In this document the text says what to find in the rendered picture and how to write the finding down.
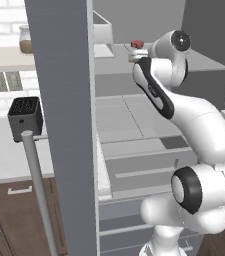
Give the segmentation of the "grey fridge drawer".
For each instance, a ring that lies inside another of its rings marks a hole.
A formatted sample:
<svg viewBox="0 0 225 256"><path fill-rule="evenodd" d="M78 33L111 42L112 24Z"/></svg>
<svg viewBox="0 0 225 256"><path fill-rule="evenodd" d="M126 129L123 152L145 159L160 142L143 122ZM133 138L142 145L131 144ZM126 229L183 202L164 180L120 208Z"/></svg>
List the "grey fridge drawer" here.
<svg viewBox="0 0 225 256"><path fill-rule="evenodd" d="M141 198L110 200L99 204L99 224L101 236L151 230L140 216Z"/></svg>
<svg viewBox="0 0 225 256"><path fill-rule="evenodd" d="M171 191L171 176L181 167L194 165L190 148L110 158L105 161L113 199Z"/></svg>

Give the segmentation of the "glass fridge shelf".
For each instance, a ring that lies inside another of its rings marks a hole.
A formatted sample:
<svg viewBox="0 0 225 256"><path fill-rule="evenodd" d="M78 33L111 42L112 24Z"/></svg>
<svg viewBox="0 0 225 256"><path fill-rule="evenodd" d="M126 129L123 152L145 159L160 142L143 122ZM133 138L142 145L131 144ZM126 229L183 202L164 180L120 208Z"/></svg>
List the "glass fridge shelf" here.
<svg viewBox="0 0 225 256"><path fill-rule="evenodd" d="M124 44L95 45L95 74L129 74L132 72L132 64L128 62L128 53ZM220 71L225 70L225 65L212 60L194 50L187 55L188 69L190 72L197 71Z"/></svg>

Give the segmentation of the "grey fridge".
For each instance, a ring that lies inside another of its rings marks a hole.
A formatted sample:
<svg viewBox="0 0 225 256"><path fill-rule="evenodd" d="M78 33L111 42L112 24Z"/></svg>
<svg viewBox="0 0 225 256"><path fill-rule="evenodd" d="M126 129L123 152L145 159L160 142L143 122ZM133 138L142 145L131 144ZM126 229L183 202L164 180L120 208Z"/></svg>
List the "grey fridge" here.
<svg viewBox="0 0 225 256"><path fill-rule="evenodd" d="M111 22L114 46L126 46L134 39L151 44L170 30L182 29L185 3L186 0L93 0L93 7ZM190 148L182 133L159 115L134 84L131 73L96 75L96 103L105 161ZM113 199L110 186L106 191L110 196L105 201L124 200ZM151 234L152 229L101 236L101 256L138 256Z"/></svg>

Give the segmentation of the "black toaster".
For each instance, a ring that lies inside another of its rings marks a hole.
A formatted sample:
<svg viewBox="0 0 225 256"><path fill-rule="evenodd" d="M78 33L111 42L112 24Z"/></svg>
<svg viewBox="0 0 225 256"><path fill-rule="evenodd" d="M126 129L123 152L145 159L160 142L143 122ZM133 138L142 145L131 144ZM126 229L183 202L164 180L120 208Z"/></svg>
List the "black toaster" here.
<svg viewBox="0 0 225 256"><path fill-rule="evenodd" d="M43 115L37 96L15 98L7 114L13 140L22 141L21 133L31 130L34 135L41 135Z"/></svg>

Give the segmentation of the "red strawberry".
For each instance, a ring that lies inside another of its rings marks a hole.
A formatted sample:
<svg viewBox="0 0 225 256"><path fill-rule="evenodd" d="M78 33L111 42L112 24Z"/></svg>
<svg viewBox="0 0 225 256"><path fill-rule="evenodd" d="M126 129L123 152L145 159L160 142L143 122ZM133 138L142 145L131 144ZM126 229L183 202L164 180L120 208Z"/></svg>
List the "red strawberry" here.
<svg viewBox="0 0 225 256"><path fill-rule="evenodd" d="M131 46L136 49L141 49L144 46L144 42L141 40L133 40Z"/></svg>

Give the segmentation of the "white fridge door bin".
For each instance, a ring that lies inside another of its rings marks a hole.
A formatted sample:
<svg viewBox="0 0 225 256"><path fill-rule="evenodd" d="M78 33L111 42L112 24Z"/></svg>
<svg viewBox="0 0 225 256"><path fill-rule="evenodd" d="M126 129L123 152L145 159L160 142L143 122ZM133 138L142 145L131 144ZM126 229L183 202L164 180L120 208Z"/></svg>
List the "white fridge door bin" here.
<svg viewBox="0 0 225 256"><path fill-rule="evenodd" d="M112 24L102 15L93 12L94 56L96 58L113 58L114 38Z"/></svg>

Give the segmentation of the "brown cupboard door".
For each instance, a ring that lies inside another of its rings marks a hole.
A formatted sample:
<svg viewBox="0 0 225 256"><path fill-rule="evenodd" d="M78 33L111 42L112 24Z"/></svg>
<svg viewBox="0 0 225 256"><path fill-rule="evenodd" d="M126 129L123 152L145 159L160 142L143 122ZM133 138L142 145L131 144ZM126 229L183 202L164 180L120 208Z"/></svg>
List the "brown cupboard door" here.
<svg viewBox="0 0 225 256"><path fill-rule="evenodd" d="M6 256L51 256L42 217L35 199L0 200L0 245ZM54 230L59 256L58 232Z"/></svg>

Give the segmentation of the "glass jar with brown contents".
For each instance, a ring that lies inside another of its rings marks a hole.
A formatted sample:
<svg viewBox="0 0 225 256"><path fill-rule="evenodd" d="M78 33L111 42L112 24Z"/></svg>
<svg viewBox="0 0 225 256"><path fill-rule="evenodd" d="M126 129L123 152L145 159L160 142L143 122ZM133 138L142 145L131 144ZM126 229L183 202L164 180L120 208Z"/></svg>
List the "glass jar with brown contents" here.
<svg viewBox="0 0 225 256"><path fill-rule="evenodd" d="M32 41L28 25L20 26L19 46L23 54L32 54Z"/></svg>

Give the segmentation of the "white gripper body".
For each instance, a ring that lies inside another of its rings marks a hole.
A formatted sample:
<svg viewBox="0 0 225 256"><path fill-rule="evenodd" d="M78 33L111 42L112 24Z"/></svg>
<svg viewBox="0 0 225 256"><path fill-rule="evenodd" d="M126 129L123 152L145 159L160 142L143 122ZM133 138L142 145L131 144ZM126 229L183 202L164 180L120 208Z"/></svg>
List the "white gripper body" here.
<svg viewBox="0 0 225 256"><path fill-rule="evenodd" d="M130 63L135 63L142 57L148 56L148 50L147 49L133 49L128 54L128 61Z"/></svg>

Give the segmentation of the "pale wall shelf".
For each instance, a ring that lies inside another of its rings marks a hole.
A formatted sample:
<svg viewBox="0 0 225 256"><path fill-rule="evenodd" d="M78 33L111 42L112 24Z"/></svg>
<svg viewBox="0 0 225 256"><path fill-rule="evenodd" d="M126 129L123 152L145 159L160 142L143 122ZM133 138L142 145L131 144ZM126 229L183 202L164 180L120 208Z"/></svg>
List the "pale wall shelf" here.
<svg viewBox="0 0 225 256"><path fill-rule="evenodd" d="M33 55L22 54L17 47L0 47L0 72L33 71Z"/></svg>

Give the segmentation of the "grey fridge door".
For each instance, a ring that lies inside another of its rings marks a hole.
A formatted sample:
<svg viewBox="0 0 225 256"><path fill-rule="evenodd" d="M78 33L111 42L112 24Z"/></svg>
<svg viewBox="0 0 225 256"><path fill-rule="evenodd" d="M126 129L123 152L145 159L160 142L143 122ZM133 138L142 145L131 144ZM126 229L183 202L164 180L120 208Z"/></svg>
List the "grey fridge door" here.
<svg viewBox="0 0 225 256"><path fill-rule="evenodd" d="M225 0L186 0L182 29L192 49L225 65ZM189 72L179 92L225 108L225 70Z"/></svg>
<svg viewBox="0 0 225 256"><path fill-rule="evenodd" d="M92 0L25 0L69 256L100 256Z"/></svg>

